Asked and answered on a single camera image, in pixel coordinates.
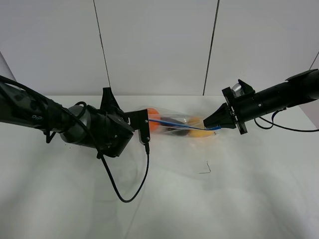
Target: transparent plastic bag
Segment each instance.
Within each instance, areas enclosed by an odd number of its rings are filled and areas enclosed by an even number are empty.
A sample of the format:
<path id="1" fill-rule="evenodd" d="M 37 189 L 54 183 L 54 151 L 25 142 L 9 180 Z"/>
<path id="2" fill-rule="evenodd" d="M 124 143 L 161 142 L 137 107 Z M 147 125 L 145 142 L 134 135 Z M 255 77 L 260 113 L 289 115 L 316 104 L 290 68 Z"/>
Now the transparent plastic bag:
<path id="1" fill-rule="evenodd" d="M 203 123 L 204 117 L 190 116 L 154 107 L 142 107 L 141 109 L 148 109 L 151 133 L 188 137 L 208 137 L 216 135 L 215 130 L 219 129 L 218 127 L 206 129 Z"/>

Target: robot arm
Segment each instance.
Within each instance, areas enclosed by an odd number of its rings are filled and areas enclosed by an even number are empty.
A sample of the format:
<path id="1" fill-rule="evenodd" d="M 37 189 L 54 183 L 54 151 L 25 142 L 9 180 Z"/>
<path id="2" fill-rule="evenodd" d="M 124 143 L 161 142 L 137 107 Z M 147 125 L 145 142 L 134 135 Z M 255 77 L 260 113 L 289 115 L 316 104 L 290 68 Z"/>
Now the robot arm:
<path id="1" fill-rule="evenodd" d="M 245 122 L 263 115 L 319 98 L 319 70 L 308 70 L 288 78 L 284 83 L 256 93 L 251 86 L 238 80 L 231 89 L 222 90 L 226 99 L 221 107 L 204 120 L 206 128 L 238 127 L 247 133 Z"/>
<path id="2" fill-rule="evenodd" d="M 24 87 L 26 90 L 8 84 Z M 87 127 L 102 153 L 108 157 L 119 156 L 136 129 L 140 131 L 142 144 L 147 144 L 150 140 L 147 110 L 124 113 L 110 88 L 103 89 L 100 109 L 87 106 L 84 102 L 66 109 L 53 100 L 0 76 L 0 108 L 0 122 L 39 129 L 47 135 L 47 143 L 55 133 L 59 133 L 67 143 L 95 147 L 90 135 L 71 117 L 74 115 Z"/>

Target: white table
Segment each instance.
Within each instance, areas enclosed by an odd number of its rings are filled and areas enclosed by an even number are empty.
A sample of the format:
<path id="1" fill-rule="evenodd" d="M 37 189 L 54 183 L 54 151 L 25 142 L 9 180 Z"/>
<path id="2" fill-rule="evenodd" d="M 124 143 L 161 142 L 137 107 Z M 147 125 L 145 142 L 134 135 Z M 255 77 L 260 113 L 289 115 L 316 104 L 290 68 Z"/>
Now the white table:
<path id="1" fill-rule="evenodd" d="M 98 96 L 56 96 L 70 107 Z M 124 111 L 140 106 L 210 115 L 223 97 L 118 96 Z M 278 124 L 314 125 L 299 107 Z M 140 195 L 117 199 L 96 151 L 57 135 L 0 124 L 0 238 L 6 239 L 280 239 L 319 236 L 319 133 L 247 123 L 248 134 L 217 137 L 152 135 L 150 171 Z M 107 159 L 120 192 L 130 198 L 145 172 L 137 136 Z"/>

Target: black cable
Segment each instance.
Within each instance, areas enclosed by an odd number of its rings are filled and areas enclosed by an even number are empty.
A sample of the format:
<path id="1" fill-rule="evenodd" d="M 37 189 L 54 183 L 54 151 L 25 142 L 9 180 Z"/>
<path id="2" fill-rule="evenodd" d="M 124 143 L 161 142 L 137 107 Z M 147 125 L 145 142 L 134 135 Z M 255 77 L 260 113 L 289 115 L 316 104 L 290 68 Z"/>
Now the black cable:
<path id="1" fill-rule="evenodd" d="M 102 163 L 103 163 L 103 165 L 104 165 L 104 167 L 105 167 L 105 169 L 106 169 L 106 172 L 107 172 L 108 175 L 109 175 L 109 178 L 110 178 L 111 184 L 112 184 L 112 186 L 113 186 L 113 189 L 114 189 L 116 195 L 119 197 L 119 199 L 120 199 L 123 203 L 129 203 L 129 202 L 133 201 L 134 198 L 135 198 L 135 197 L 138 195 L 138 193 L 140 192 L 141 188 L 143 187 L 144 182 L 145 182 L 145 179 L 146 179 L 147 174 L 148 174 L 148 171 L 149 171 L 149 164 L 150 164 L 150 147 L 149 147 L 149 144 L 148 144 L 148 143 L 145 144 L 145 150 L 146 150 L 146 154 L 147 154 L 147 157 L 148 157 L 148 161 L 147 161 L 147 166 L 146 166 L 146 171 L 145 171 L 144 178 L 143 178 L 143 180 L 142 180 L 142 182 L 141 182 L 141 185 L 140 185 L 140 187 L 138 188 L 137 192 L 136 192 L 130 199 L 125 200 L 125 199 L 121 196 L 121 194 L 120 194 L 120 192 L 119 192 L 119 190 L 118 190 L 118 188 L 117 188 L 117 186 L 116 186 L 116 183 L 115 183 L 115 181 L 114 181 L 114 178 L 113 178 L 113 176 L 112 176 L 112 173 L 111 173 L 111 171 L 110 171 L 110 168 L 109 168 L 108 164 L 106 163 L 105 158 L 104 158 L 104 156 L 103 156 L 103 153 L 101 152 L 100 147 L 98 146 L 97 142 L 95 141 L 95 138 L 94 138 L 94 136 L 92 135 L 92 133 L 89 131 L 89 129 L 87 128 L 87 126 L 85 126 L 85 124 L 84 124 L 80 119 L 78 119 L 73 113 L 71 113 L 71 112 L 70 112 L 68 109 L 66 109 L 66 108 L 62 108 L 62 109 L 63 109 L 67 114 L 69 114 L 69 115 L 84 129 L 84 131 L 85 131 L 85 132 L 90 136 L 90 138 L 92 139 L 92 142 L 93 142 L 93 144 L 94 144 L 96 150 L 98 151 L 99 157 L 100 157 L 101 160 L 102 160 Z"/>
<path id="2" fill-rule="evenodd" d="M 42 101 L 45 101 L 47 98 L 44 97 L 43 95 L 39 94 L 38 92 L 36 92 L 36 91 L 34 91 L 34 90 L 28 88 L 27 86 L 24 86 L 24 85 L 22 85 L 22 84 L 20 84 L 20 83 L 18 83 L 18 82 L 12 81 L 12 80 L 10 80 L 10 79 L 8 79 L 8 78 L 5 78 L 5 77 L 3 77 L 3 76 L 0 76 L 0 82 L 3 82 L 3 83 L 5 83 L 5 84 L 9 84 L 9 85 L 17 86 L 17 87 L 19 87 L 19 88 L 25 90 L 28 94 L 30 94 L 30 95 L 36 100 L 36 102 L 38 103 L 38 105 L 39 105 L 39 107 L 40 107 L 40 109 L 41 109 L 41 111 L 42 111 L 42 113 L 43 113 L 43 115 L 45 116 L 45 117 L 44 117 L 44 120 L 47 121 L 47 122 L 45 122 L 45 125 L 46 125 L 46 132 L 45 132 L 45 134 L 46 134 L 46 141 L 48 142 L 48 139 L 49 139 L 49 142 L 50 142 L 51 139 L 53 138 L 53 136 L 55 135 L 55 132 L 54 132 L 52 135 L 49 135 L 49 134 L 50 134 L 50 131 L 47 131 L 47 130 L 48 130 L 48 127 L 49 127 L 48 117 L 47 117 L 47 112 L 46 112 L 47 110 L 45 109 L 45 106 L 43 105 L 43 102 L 42 102 Z M 20 112 L 23 116 L 27 116 L 27 114 L 25 114 L 21 109 L 18 108 L 18 106 L 14 103 L 14 101 L 12 101 L 12 99 L 7 95 L 7 93 L 2 89 L 1 86 L 0 86 L 0 93 L 2 93 L 3 96 L 9 101 L 9 103 L 12 104 L 12 107 L 13 107 L 15 110 L 17 110 L 18 112 Z M 78 102 L 76 105 L 83 105 L 83 108 L 86 108 L 86 103 L 85 103 L 85 102 Z M 108 176 L 109 176 L 109 178 L 110 178 L 110 181 L 111 181 L 111 183 L 112 183 L 113 189 L 114 189 L 116 195 L 119 197 L 119 199 L 120 199 L 122 202 L 124 202 L 124 203 L 129 203 L 129 202 L 133 201 L 134 198 L 139 194 L 141 188 L 143 187 L 144 182 L 145 182 L 146 177 L 147 177 L 147 174 L 148 174 L 148 171 L 149 171 L 149 164 L 150 164 L 150 146 L 149 146 L 149 144 L 148 144 L 148 143 L 145 144 L 145 151 L 146 151 L 146 154 L 147 154 L 147 166 L 146 166 L 146 171 L 145 171 L 144 178 L 143 178 L 143 180 L 142 180 L 142 182 L 141 182 L 141 184 L 140 184 L 140 187 L 139 187 L 138 190 L 136 191 L 136 193 L 135 193 L 130 199 L 125 200 L 125 199 L 121 196 L 121 194 L 120 194 L 120 192 L 119 192 L 119 190 L 118 190 L 118 188 L 117 188 L 117 186 L 116 186 L 116 183 L 115 183 L 115 181 L 114 181 L 114 178 L 113 178 L 113 176 L 112 176 L 112 173 L 111 173 L 111 171 L 110 171 L 110 168 L 109 168 L 109 166 L 108 166 L 108 164 L 107 164 L 107 162 L 106 162 L 106 160 L 105 160 L 105 158 L 104 158 L 104 156 L 103 156 L 103 153 L 101 152 L 100 147 L 98 146 L 98 144 L 97 144 L 97 142 L 96 142 L 94 136 L 92 135 L 92 133 L 89 131 L 89 129 L 87 128 L 87 126 L 79 119 L 80 117 L 74 115 L 74 114 L 73 114 L 72 112 L 70 112 L 67 108 L 64 108 L 63 106 L 60 106 L 60 107 L 61 107 L 61 109 L 62 109 L 63 111 L 65 111 L 71 118 L 73 118 L 73 119 L 75 120 L 75 122 L 77 122 L 77 123 L 84 129 L 84 131 L 90 136 L 90 138 L 92 139 L 92 142 L 93 142 L 93 144 L 94 144 L 96 150 L 98 151 L 98 154 L 99 154 L 99 156 L 100 156 L 100 158 L 101 158 L 101 160 L 102 160 L 102 163 L 103 163 L 103 165 L 104 165 L 104 167 L 105 167 L 105 169 L 106 169 L 106 171 L 107 171 L 107 174 L 108 174 Z"/>
<path id="3" fill-rule="evenodd" d="M 287 130 L 295 131 L 295 132 L 318 132 L 318 131 L 319 131 L 319 129 L 301 130 L 301 129 L 287 128 L 287 127 L 284 127 L 284 126 L 275 124 L 275 123 L 274 123 L 274 118 L 275 118 L 276 114 L 278 114 L 279 112 L 281 112 L 281 111 L 283 111 L 283 110 L 285 110 L 285 109 L 281 109 L 281 110 L 279 110 L 279 111 L 274 112 L 273 115 L 271 116 L 271 122 L 268 121 L 268 120 L 266 120 L 266 119 L 264 119 L 264 118 L 262 118 L 262 117 L 259 117 L 259 118 L 262 119 L 263 121 L 265 121 L 265 122 L 271 124 L 270 127 L 263 127 L 263 126 L 261 126 L 260 124 L 257 123 L 256 119 L 254 119 L 254 122 L 255 122 L 255 124 L 256 124 L 259 128 L 262 128 L 262 129 L 271 129 L 273 126 L 276 126 L 276 127 L 279 127 L 279 128 L 283 128 L 283 129 L 287 129 Z"/>

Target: white wall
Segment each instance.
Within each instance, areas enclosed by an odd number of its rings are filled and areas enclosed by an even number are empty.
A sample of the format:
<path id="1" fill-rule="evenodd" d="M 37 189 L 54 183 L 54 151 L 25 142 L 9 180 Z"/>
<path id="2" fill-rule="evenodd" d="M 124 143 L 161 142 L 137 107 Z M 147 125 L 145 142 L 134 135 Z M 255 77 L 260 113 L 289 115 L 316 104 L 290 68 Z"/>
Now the white wall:
<path id="1" fill-rule="evenodd" d="M 0 52 L 0 76 L 7 77 L 11 80 L 15 80 L 9 66 L 7 65 L 4 57 L 2 56 Z"/>
<path id="2" fill-rule="evenodd" d="M 47 95 L 109 85 L 91 0 L 1 0 L 0 51 L 16 80 Z"/>
<path id="3" fill-rule="evenodd" d="M 319 69 L 319 58 L 317 57 L 312 69 Z M 314 125 L 319 128 L 319 100 L 300 106 Z"/>
<path id="4" fill-rule="evenodd" d="M 217 0 L 96 0 L 113 92 L 201 95 Z"/>
<path id="5" fill-rule="evenodd" d="M 256 91 L 308 70 L 319 48 L 317 0 L 221 0 L 206 95 L 241 79 Z"/>

